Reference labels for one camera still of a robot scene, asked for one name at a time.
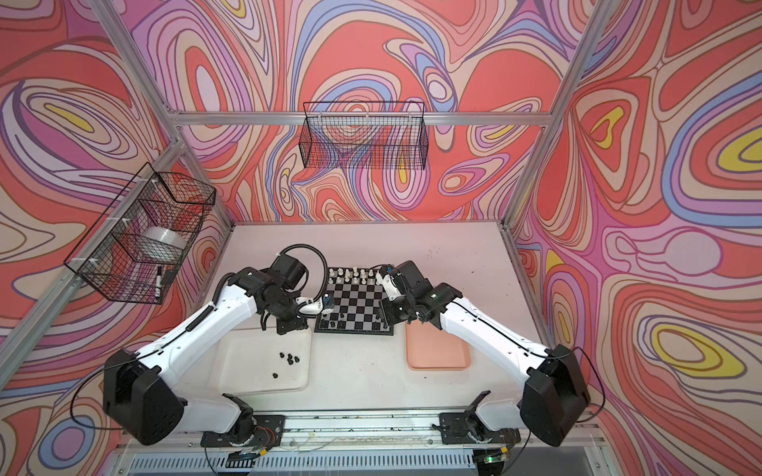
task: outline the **colorful swirl pattern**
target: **colorful swirl pattern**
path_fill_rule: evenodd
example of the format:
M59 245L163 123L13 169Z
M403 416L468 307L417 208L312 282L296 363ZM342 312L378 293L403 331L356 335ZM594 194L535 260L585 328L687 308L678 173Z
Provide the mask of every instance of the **colorful swirl pattern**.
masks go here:
M0 5L0 342L115 193L168 143L88 4ZM102 471L119 435L71 421L74 388L115 349L134 349L184 318L223 230L211 215L162 306L108 302L88 286L75 294L0 392L0 474ZM75 414L113 426L101 383L83 388Z
M122 18L174 109L410 99L430 111L528 112L549 110L587 9L550 0L170 0L131 3ZM296 127L184 132L234 220L432 220L501 218L537 128L430 128L429 166L412 172L303 171Z
M762 468L761 44L760 2L622 2L511 217L622 474Z

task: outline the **orange tray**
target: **orange tray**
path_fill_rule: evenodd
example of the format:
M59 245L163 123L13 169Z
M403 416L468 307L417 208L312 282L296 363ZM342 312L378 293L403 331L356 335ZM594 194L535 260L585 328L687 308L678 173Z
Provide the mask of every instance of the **orange tray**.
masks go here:
M464 370L471 365L469 345L432 324L405 324L405 349L413 370Z

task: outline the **table surface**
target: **table surface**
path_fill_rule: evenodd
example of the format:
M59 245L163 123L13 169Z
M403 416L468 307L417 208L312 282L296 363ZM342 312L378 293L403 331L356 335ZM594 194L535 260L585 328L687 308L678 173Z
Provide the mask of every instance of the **table surface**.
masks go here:
M496 223L238 225L221 257L214 283L229 271L268 267L275 255L292 243L315 246L329 266L370 267L413 260L433 286L449 283L496 321L539 342ZM312 273L303 296L315 295L322 277L320 260L303 249L289 254ZM239 326L255 327L259 327L258 315ZM183 377L185 385L206 384L216 351L217 346L210 349ZM510 377L473 347L468 369L410 369L405 358L404 324L395 327L393 336L313 334L311 360L304 389L244 395L242 399L256 411L377 410L462 407L483 390L517 390Z

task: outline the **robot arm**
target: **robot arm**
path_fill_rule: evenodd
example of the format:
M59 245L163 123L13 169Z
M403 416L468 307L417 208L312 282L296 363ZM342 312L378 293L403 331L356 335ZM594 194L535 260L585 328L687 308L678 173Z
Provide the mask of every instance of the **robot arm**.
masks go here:
M387 267L376 278L388 296L382 311L389 325L430 322L460 337L495 361L523 392L481 395L478 421L490 430L523 424L543 442L559 446L590 403L579 364L567 347L550 350L516 334L480 311L446 283L433 287L412 261Z
M118 350L106 361L103 409L143 445L172 431L211 431L231 444L253 433L251 408L233 395L186 395L181 377L211 346L254 314L269 312L278 334L307 329L306 318L333 308L333 298L314 301L290 291L305 267L279 254L264 270L244 268L218 284L201 310L137 353Z
M270 312L277 319L277 333L285 334L306 329L311 315L330 312L333 300L323 288L314 301L290 291L305 269L282 252L269 268L247 267L230 273L204 308L165 336L135 354L117 351L105 367L106 414L143 445L158 442L172 431L210 431L234 446L244 445L255 426L253 411L245 402L227 394L184 395L178 383L223 335L256 313ZM386 267L376 279L388 296L382 300L381 312L389 325L415 319L430 322L482 351L523 387L523 393L508 398L482 392L474 426L499 430L523 422L542 441L561 444L590 402L569 349L549 350L514 333L452 286L433 287L412 261Z

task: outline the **wire basket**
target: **wire basket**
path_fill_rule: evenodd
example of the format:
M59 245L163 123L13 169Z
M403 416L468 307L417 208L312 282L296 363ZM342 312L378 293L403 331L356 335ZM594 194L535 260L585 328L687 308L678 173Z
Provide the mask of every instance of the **wire basket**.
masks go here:
M315 101L303 107L304 168L426 168L428 131L420 101Z
M95 250L71 259L93 225L65 265L109 301L161 304L215 199L211 185L154 171Z

